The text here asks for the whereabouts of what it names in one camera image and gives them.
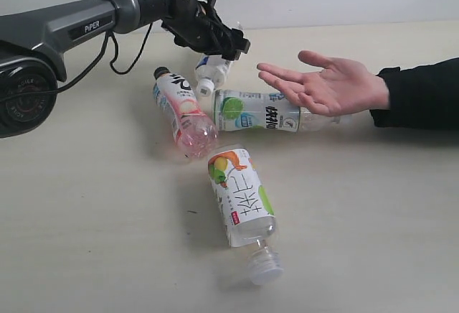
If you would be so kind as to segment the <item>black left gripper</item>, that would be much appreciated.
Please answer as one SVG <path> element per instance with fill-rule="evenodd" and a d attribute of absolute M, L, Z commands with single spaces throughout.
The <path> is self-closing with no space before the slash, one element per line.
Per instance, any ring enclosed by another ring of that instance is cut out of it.
<path fill-rule="evenodd" d="M 174 35 L 174 42 L 195 52 L 219 55 L 225 60 L 239 60 L 247 54 L 249 39 L 241 29 L 229 28 L 219 18 L 217 0 L 170 0 L 170 15 L 162 27 Z"/>

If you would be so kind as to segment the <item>black sleeved forearm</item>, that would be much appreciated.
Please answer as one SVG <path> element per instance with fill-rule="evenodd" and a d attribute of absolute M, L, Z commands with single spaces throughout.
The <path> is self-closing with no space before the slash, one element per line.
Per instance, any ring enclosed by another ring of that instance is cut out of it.
<path fill-rule="evenodd" d="M 458 58 L 378 74 L 389 90 L 389 108 L 371 109 L 379 128 L 458 130 Z"/>

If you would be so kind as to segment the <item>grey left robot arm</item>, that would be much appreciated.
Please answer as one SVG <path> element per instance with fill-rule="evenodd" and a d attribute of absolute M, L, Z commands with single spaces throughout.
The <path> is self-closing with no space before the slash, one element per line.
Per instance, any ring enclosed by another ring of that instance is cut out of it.
<path fill-rule="evenodd" d="M 237 60 L 250 41 L 220 19 L 216 0 L 81 0 L 1 18 L 1 136 L 28 133 L 51 114 L 57 95 L 76 84 L 68 50 L 99 35 L 111 41 L 155 22 L 176 45 Z"/>

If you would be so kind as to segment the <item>person's open hand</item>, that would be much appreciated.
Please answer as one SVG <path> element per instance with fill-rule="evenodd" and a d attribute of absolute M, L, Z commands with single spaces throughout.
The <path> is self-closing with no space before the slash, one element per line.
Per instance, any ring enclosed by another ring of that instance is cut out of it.
<path fill-rule="evenodd" d="M 302 50 L 298 59 L 319 71 L 300 73 L 260 63 L 258 77 L 286 99 L 311 113 L 334 117 L 389 108 L 389 89 L 384 80 L 355 60 L 326 57 Z"/>

